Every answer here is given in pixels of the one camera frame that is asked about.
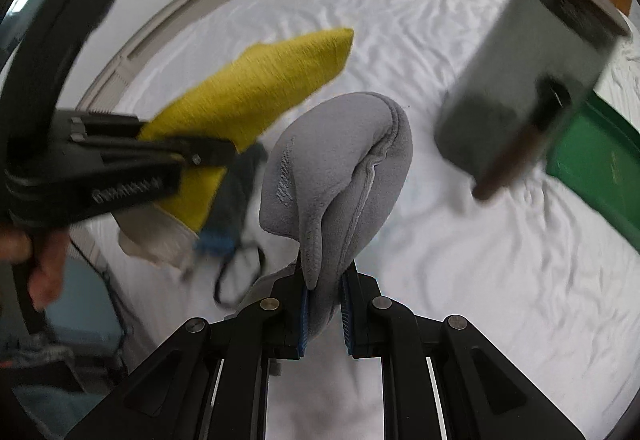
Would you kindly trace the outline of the person's left hand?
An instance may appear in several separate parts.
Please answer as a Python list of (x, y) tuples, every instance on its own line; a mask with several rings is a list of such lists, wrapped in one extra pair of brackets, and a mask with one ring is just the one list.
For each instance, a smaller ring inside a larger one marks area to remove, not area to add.
[(27, 291), (38, 312), (60, 298), (64, 285), (64, 265), (70, 245), (68, 230), (57, 230), (34, 245), (28, 235), (15, 227), (1, 226), (1, 260), (22, 264), (35, 259)]

